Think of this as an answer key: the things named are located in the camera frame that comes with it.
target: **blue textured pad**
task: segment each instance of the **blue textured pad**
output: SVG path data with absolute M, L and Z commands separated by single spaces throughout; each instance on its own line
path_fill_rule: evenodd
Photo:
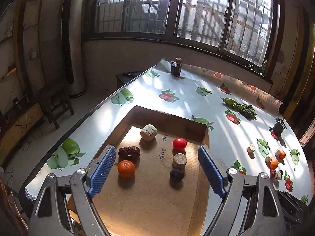
M 226 191 L 223 187 L 223 178 L 202 146 L 198 149 L 198 160 L 214 193 L 224 198 Z
M 96 194 L 99 194 L 103 188 L 103 185 L 108 177 L 111 167 L 113 167 L 116 160 L 116 149 L 114 146 L 109 148 L 108 152 L 103 157 L 99 166 L 91 176 L 91 187 L 88 194 L 93 198 Z

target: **standing air conditioner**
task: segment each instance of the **standing air conditioner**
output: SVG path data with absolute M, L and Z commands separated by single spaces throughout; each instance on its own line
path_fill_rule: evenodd
M 75 98 L 85 93 L 81 55 L 81 12 L 83 0 L 63 0 L 61 36 L 68 93 Z

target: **window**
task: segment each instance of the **window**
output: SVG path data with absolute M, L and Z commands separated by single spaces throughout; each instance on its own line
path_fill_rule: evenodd
M 279 0 L 98 0 L 98 37 L 184 44 L 262 67 L 274 39 Z

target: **wooden stool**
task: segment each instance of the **wooden stool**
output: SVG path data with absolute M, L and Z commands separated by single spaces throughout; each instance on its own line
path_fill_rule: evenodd
M 37 96 L 43 113 L 46 115 L 49 123 L 54 123 L 56 129 L 59 129 L 57 119 L 66 111 L 69 110 L 71 115 L 74 115 L 74 110 L 66 90 L 66 84 L 63 81 L 57 81 L 43 87 L 38 91 Z M 60 100 L 60 102 L 58 104 L 54 104 L 54 101 L 57 100 Z M 62 106 L 63 110 L 55 116 L 53 111 L 60 106 Z

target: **blue gripper pad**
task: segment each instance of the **blue gripper pad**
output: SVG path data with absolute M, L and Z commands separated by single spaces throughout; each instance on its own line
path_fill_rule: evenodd
M 99 194 L 116 160 L 116 149 L 111 146 L 91 176 L 91 187 L 88 195 L 93 198 Z
M 215 165 L 218 162 L 218 159 L 215 157 L 210 158 L 210 155 L 207 153 L 210 152 L 209 148 L 205 145 L 200 146 L 198 149 L 198 160 L 199 163 L 208 178 L 208 181 L 212 187 L 212 190 L 215 194 L 218 194 L 221 198 L 226 196 L 226 190 L 224 186 L 228 184 L 227 182 L 227 167 L 223 162 L 219 162 L 218 166 L 222 166 L 221 173 L 226 175 L 226 178 L 222 176 L 217 166 Z

